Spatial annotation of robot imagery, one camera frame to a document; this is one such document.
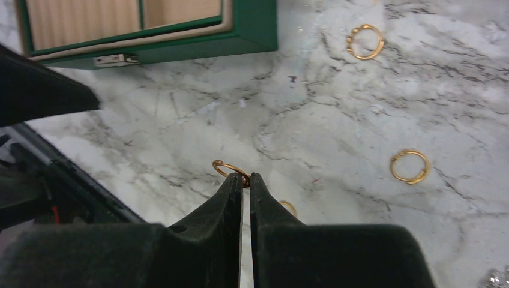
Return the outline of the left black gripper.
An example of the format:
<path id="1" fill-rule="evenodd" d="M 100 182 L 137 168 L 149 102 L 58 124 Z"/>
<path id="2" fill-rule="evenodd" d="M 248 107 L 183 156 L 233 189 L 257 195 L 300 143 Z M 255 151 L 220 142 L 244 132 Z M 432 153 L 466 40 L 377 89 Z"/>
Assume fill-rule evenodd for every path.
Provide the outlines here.
<path id="1" fill-rule="evenodd" d="M 1 127 L 99 108 L 90 87 L 1 46 Z"/>

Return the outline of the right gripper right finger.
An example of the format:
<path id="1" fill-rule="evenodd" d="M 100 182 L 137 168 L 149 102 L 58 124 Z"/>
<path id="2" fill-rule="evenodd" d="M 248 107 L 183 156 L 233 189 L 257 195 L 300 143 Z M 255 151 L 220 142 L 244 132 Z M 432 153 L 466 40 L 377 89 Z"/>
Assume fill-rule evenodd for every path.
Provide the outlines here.
<path id="1" fill-rule="evenodd" d="M 255 287 L 433 287 L 421 248 L 392 224 L 306 225 L 250 178 Z"/>

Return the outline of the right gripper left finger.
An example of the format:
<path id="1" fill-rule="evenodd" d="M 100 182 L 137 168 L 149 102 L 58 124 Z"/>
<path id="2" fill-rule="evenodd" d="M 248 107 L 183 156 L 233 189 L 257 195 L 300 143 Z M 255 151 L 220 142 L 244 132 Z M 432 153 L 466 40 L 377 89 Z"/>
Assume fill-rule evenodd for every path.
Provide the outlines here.
<path id="1" fill-rule="evenodd" d="M 242 183 L 179 222 L 37 225 L 1 256 L 2 287 L 238 287 Z"/>

